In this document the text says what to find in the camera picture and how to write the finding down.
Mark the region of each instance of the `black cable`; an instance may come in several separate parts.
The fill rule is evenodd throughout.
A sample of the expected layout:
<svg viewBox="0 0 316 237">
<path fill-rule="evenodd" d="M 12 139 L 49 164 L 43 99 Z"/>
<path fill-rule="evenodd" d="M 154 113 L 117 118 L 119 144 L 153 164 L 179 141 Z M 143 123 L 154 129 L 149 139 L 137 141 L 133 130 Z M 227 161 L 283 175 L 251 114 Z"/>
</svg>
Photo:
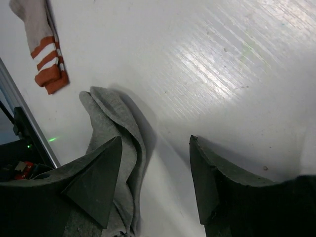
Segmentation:
<svg viewBox="0 0 316 237">
<path fill-rule="evenodd" d="M 6 107 L 4 106 L 4 104 L 2 103 L 2 101 L 0 100 L 0 108 L 2 109 L 2 111 L 4 112 L 4 114 L 7 116 L 7 118 L 10 120 L 10 122 L 12 124 L 14 124 L 14 118 L 12 117 L 12 115 L 10 114 L 10 112 L 6 109 Z"/>
</svg>

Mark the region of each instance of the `green light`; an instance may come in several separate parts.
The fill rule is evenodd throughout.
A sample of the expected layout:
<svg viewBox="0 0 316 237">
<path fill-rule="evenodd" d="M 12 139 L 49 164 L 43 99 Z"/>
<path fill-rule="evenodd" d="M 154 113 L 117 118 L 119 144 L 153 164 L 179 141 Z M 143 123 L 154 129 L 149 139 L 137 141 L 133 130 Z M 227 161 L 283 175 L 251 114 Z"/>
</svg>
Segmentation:
<svg viewBox="0 0 316 237">
<path fill-rule="evenodd" d="M 53 141 L 55 141 L 57 139 L 57 137 L 53 137 L 52 139 L 49 139 L 48 141 L 49 142 L 53 142 Z"/>
</svg>

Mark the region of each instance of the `gray sock with orange stripes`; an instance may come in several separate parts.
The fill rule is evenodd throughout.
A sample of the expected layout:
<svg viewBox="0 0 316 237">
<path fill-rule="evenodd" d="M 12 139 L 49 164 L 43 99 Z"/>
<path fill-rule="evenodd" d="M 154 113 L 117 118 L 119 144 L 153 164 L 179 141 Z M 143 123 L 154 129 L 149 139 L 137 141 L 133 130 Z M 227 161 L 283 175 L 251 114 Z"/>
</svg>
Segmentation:
<svg viewBox="0 0 316 237">
<path fill-rule="evenodd" d="M 48 94 L 66 86 L 69 83 L 68 76 L 64 71 L 61 53 L 57 50 L 58 37 L 46 1 L 11 0 L 9 6 L 24 22 L 30 53 L 38 69 L 36 83 L 45 86 Z"/>
</svg>

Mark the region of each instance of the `table surface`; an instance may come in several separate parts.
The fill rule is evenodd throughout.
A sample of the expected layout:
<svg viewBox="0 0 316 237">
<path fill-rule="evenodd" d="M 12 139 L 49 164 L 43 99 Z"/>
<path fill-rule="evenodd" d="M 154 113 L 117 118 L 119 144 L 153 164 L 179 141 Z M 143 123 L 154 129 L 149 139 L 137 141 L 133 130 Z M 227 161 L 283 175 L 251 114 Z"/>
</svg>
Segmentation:
<svg viewBox="0 0 316 237">
<path fill-rule="evenodd" d="M 71 83 L 48 96 L 34 82 L 24 25 L 6 0 L 0 57 L 61 164 L 82 156 L 91 137 L 79 92 L 101 86 L 123 94 L 150 160 L 142 235 L 203 236 L 189 169 L 191 134 L 277 181 L 302 173 L 302 154 L 315 163 L 303 152 L 306 140 L 316 140 L 315 3 L 54 0 Z"/>
</svg>

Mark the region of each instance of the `folded gray cloth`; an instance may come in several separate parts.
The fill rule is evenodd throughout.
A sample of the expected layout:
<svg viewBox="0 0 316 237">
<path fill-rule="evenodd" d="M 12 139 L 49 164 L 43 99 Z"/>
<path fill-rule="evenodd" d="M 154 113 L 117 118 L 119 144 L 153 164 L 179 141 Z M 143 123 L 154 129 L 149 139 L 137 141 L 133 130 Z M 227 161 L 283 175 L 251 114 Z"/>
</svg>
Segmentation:
<svg viewBox="0 0 316 237">
<path fill-rule="evenodd" d="M 136 121 L 119 95 L 109 89 L 91 87 L 80 100 L 90 115 L 93 128 L 87 153 L 113 137 L 122 138 L 122 158 L 113 207 L 102 237 L 138 236 L 139 196 L 146 162 L 146 150 Z"/>
</svg>

